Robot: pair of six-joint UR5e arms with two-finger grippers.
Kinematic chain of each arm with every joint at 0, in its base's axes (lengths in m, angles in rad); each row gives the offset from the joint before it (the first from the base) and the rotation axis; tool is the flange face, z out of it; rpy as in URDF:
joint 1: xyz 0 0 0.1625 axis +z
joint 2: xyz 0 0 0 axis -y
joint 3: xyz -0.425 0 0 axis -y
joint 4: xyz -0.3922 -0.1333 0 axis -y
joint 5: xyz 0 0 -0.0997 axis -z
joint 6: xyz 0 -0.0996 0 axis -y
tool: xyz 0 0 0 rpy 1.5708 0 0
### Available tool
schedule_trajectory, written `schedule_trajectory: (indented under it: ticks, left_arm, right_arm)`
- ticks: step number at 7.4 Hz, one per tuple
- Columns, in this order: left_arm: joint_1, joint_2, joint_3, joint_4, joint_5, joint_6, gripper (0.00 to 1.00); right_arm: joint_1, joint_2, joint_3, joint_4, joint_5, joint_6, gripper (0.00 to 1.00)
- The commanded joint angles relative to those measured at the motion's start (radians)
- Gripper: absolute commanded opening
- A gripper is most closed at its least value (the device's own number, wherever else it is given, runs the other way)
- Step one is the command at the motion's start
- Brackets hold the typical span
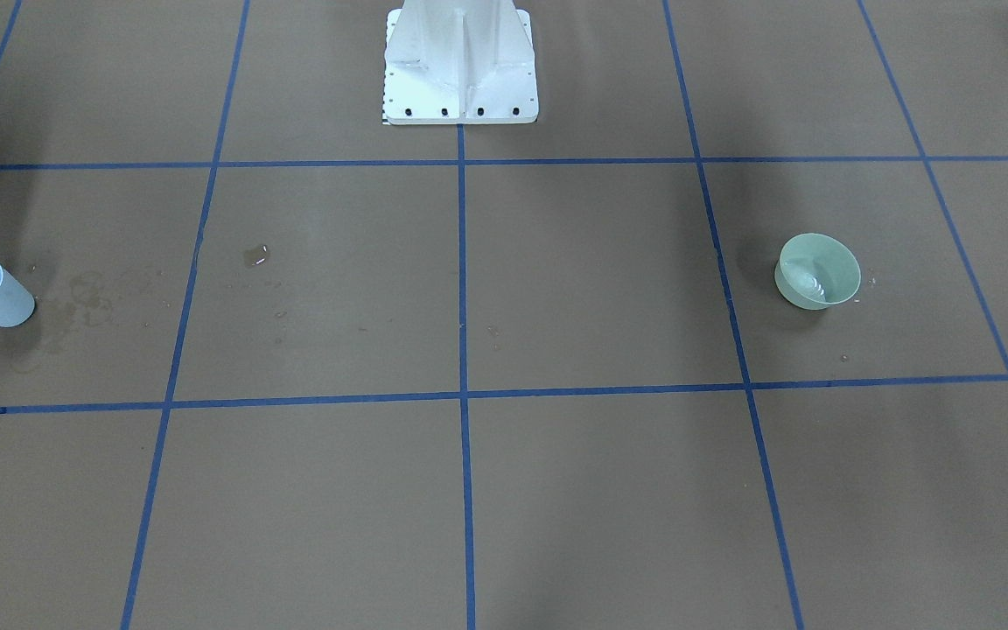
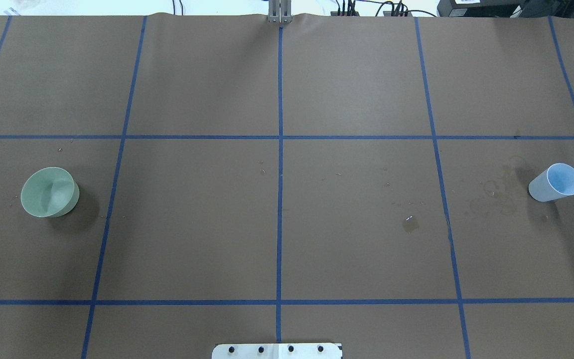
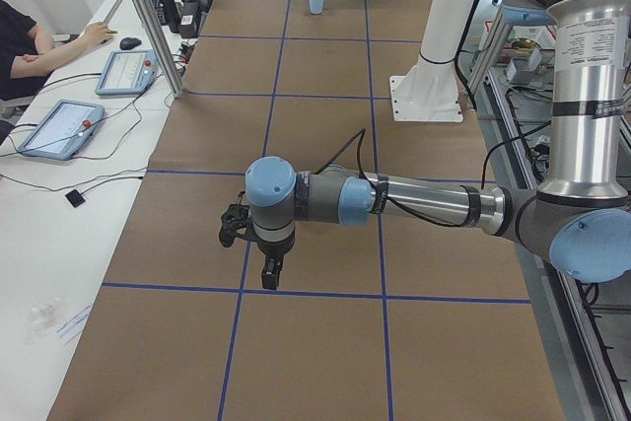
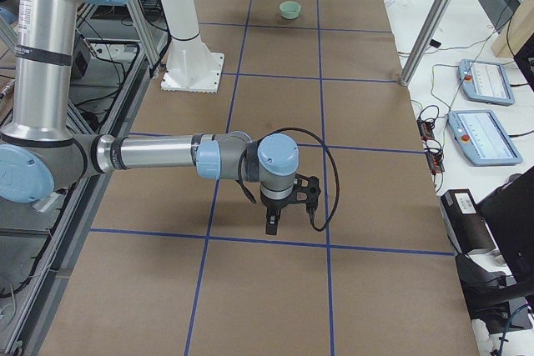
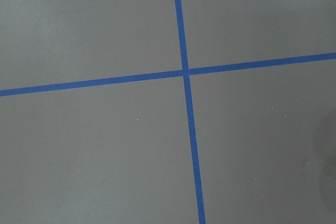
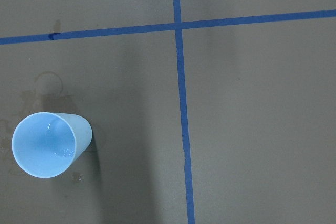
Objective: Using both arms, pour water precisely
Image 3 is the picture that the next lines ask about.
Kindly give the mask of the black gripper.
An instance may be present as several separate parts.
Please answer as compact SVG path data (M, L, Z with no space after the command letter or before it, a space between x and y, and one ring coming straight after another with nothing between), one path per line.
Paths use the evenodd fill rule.
M263 289L278 289L281 275L281 261L284 255L293 248L294 243L294 236L289 236L278 242L258 239L257 246L265 255L265 262L261 270L261 284Z

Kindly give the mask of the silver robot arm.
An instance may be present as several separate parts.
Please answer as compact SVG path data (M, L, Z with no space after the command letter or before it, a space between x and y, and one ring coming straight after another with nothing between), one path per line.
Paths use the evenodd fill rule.
M447 228L478 228L525 247L585 283L620 277L630 267L627 190L616 178L624 112L630 0L503 0L512 26L556 29L549 169L534 190L368 174L332 163L296 172L278 157L253 162L247 203L224 221L234 238L264 253L264 288L276 289L299 221L362 225L370 215L408 215Z

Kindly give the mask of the person's hand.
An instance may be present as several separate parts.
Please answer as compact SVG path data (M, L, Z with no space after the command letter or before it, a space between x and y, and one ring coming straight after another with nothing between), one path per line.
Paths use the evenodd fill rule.
M95 22L86 26L80 40L87 46L98 46L113 36L109 26L104 22Z

